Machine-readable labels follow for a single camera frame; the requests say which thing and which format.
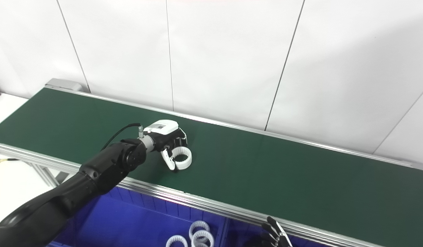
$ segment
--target white ring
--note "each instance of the white ring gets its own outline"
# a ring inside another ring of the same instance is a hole
[[[192,152],[187,147],[176,147],[172,150],[172,158],[181,154],[187,156],[187,158],[184,161],[174,161],[178,170],[184,170],[192,163]]]
[[[210,241],[210,246],[209,247],[213,247],[215,245],[215,239],[213,238],[213,235],[209,232],[207,232],[206,230],[200,230],[195,232],[195,234],[192,236],[192,247],[202,247],[203,243],[198,243],[198,239],[200,237],[204,237],[207,238]]]
[[[193,237],[193,230],[195,228],[197,228],[197,227],[202,227],[207,232],[210,232],[210,227],[208,226],[207,222],[205,222],[205,221],[195,221],[195,222],[192,223],[192,225],[189,228],[189,237],[190,237],[190,240],[192,240],[192,237]],[[198,238],[197,239],[197,242],[199,242],[199,243],[205,243],[205,242],[207,242],[207,239],[206,238]]]
[[[174,242],[182,242],[184,244],[184,247],[188,247],[187,240],[185,240],[185,238],[181,235],[171,236],[166,242],[166,247],[170,247],[170,245]]]

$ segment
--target green conveyor belt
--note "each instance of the green conveyor belt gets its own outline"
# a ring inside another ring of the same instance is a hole
[[[54,89],[2,122],[0,143],[81,164],[124,125],[159,119],[185,130],[193,163],[173,173],[151,153],[131,178],[382,246],[423,247],[423,171],[409,167]]]

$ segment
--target blue plastic container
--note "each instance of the blue plastic container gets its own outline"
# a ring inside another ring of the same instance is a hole
[[[189,227],[197,220],[208,223],[215,247],[260,246],[259,226],[116,187],[86,205],[49,247],[165,247],[173,235],[190,246]],[[295,247],[323,246],[291,241]]]

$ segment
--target robotic arm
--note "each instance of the robotic arm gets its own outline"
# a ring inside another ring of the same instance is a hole
[[[69,180],[5,217],[0,223],[0,247],[46,246],[78,210],[117,186],[129,172],[146,160],[149,152],[161,152],[163,158],[165,153],[170,154],[165,161],[171,170],[176,170],[172,150],[187,145],[185,133],[177,122],[160,120],[144,131],[140,124],[137,126],[138,139],[124,139],[104,147]]]

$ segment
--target white wall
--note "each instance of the white wall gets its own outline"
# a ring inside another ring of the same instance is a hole
[[[59,4],[0,0],[2,91],[30,97],[50,78],[75,80],[94,94],[423,162],[423,0],[307,0],[300,18],[303,0]]]

